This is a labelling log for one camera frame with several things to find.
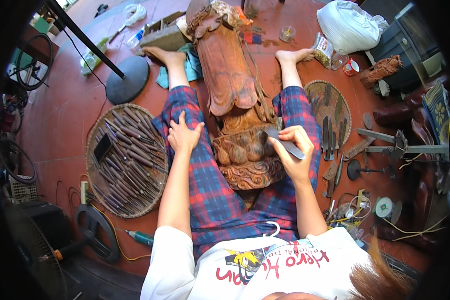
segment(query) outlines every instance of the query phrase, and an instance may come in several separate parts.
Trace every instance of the power drill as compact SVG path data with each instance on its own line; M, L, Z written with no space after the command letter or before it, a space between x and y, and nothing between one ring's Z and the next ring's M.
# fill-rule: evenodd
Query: power drill
M144 234L143 232L140 232L138 230L126 230L125 232L128 233L128 235L132 237L135 242L148 246L153 246L154 244L154 238Z

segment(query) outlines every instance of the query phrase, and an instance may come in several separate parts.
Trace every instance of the red and blue plaid pants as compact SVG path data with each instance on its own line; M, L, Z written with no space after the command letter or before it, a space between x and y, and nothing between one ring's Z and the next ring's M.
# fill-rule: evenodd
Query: red and blue plaid pants
M301 87L290 86L282 90L272 102L276 115L283 118L285 127L302 125L315 147L309 172L315 191L322 129L315 121L305 91ZM162 114L153 120L154 126L165 137L170 161L173 161L174 152L167 140L168 129L172 119L179 122L181 111L185 111L185 121L190 129L205 121L197 93L191 87L178 86L172 89ZM286 176L263 189L248 211L240 196L230 188L220 172L206 127L192 152L188 180L190 227L196 257L221 241L274 233L276 226L267 224L266 221L274 221L280 225L280 232L276 237L285 241L297 239L295 188L290 177Z

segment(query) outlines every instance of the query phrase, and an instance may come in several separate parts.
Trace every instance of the hair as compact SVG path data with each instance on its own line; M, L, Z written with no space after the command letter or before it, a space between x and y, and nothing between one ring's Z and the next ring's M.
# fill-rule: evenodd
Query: hair
M403 273L392 270L378 248L378 239L372 238L368 249L372 268L357 265L350 273L355 290L351 290L352 300L407 299L414 280Z

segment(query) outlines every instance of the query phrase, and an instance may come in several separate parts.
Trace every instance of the round basket tray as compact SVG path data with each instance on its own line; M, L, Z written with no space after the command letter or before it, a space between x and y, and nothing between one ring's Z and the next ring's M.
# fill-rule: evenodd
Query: round basket tray
M331 121L331 127L332 130L335 132L335 149L338 149L338 136L340 133L340 122L344 120L344 118L347 118L347 124L345 128L345 132L343 135L343 142L342 145L345 144L346 141L348 141L348 137L350 136L350 133L352 132L352 113L350 112L350 106L348 106L348 102L343 96L343 94L336 88L335 85L331 84L330 89L330 102L328 106L324 105L324 92L325 87L327 84L330 83L325 80L314 80L307 83L303 89L305 90L305 94L307 95L307 98L309 101L312 101L311 97L309 95L313 93L313 98L319 96L318 103L315 108L315 121L320 125L320 127L323 127L324 124L324 117L329 116L332 118ZM335 109L337 106L338 97L342 96L342 107L340 110L340 117L338 118L338 121L335 123Z
M86 158L87 175L89 178L90 187L92 188L94 194L96 195L96 197L100 201L100 203L105 208L107 208L111 213L113 213L119 217L122 217L122 218L132 219L132 218L138 218L138 217L144 216L146 213L150 212L156 206L156 204L162 197L162 193L165 188L165 183L167 182L168 174L166 172L159 171L154 167L148 167L142 163L139 163L137 160L133 159L132 157L128 157L128 155L126 155L127 159L128 159L128 163L129 163L129 165L127 165L127 166L130 166L131 164L134 164L134 163L138 163L140 166L137 165L137 167L141 167L141 170L145 171L143 173L148 172L149 178L150 178L149 181L146 181L145 179L141 178L142 182L146 184L147 189L150 188L150 192L148 192L148 195L146 196L147 200L144 200L142 197L138 197L138 198L128 197L127 198L127 200L129 202L133 201L133 207L138 207L138 209L133 209L133 212L131 212L130 214L127 214L116 208L111 208L111 205L109 205L109 203L103 198L101 193L96 190L96 187L98 187L104 195L110 195L110 192L111 192L111 186L110 186L109 182L100 174L99 168L98 168L98 165L96 162L94 150L95 150L95 147L97 146L98 142L96 141L95 136L99 136L99 137L101 136L98 128L101 128L104 133L111 135L110 130L106 126L105 119L108 119L111 121L113 121L115 119L115 117L112 114L112 111L115 111L122 117L125 116L126 115L126 113L124 111L125 107L128 107L132 112L139 111L144 118L148 117L149 120L152 120L154 118L153 115L150 114L150 112L148 112L146 109L144 109L141 106L138 106L135 104L115 105L114 107L109 109L107 112L105 112L96 121L94 127L90 131L90 136L88 138L87 148L85 151L85 158ZM165 147L164 146L165 141L162 136L160 136L159 138L155 137L155 141L158 142L163 147ZM154 151L153 153L155 153L155 155L159 156L159 158L160 158L159 159L156 156L154 156L154 159L156 159L156 162L157 162L157 166L168 172L168 155L166 154L165 150ZM120 159L120 156L117 155L114 147L110 148L110 150L105 155L105 157L110 158L110 156L112 154L115 154L115 157L118 157ZM105 158L102 159L102 162L100 165L102 166L103 164L107 164ZM125 175L125 173L120 173L119 175L121 175L123 178L125 178L125 176L127 176L127 175ZM132 186L132 183L131 183L133 181L132 179L130 179L130 177L124 179L125 181L128 181L129 187Z

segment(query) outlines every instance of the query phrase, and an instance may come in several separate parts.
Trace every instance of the leg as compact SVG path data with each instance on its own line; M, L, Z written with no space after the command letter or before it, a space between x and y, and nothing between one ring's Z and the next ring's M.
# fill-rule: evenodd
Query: leg
M168 69L170 92L161 115L153 119L155 128L165 137L169 162L173 161L173 150L167 136L170 121L178 123L181 111L189 128L195 128L204 121L197 94L185 75L183 63L185 54L168 52L157 47L144 47L143 51L160 59ZM230 188L214 159L208 130L202 130L200 141L192 152L189 170L190 226L195 246L215 244L226 237L213 234L214 229L227 227L231 219L246 212L245 204Z
M277 116L283 118L285 127L301 125L310 137L315 150L310 164L309 177L313 190L316 190L322 129L315 121L312 107L301 87L296 66L300 61L312 60L314 51L311 49L301 49L294 52L277 51L275 56L282 68L283 90L273 99L273 106ZM280 182L265 188L252 209L267 213L270 217L269 220L276 221L280 225L283 230L280 231L278 237L281 237L281 235L290 236L288 230L294 231L297 222L295 188L290 177L287 176Z

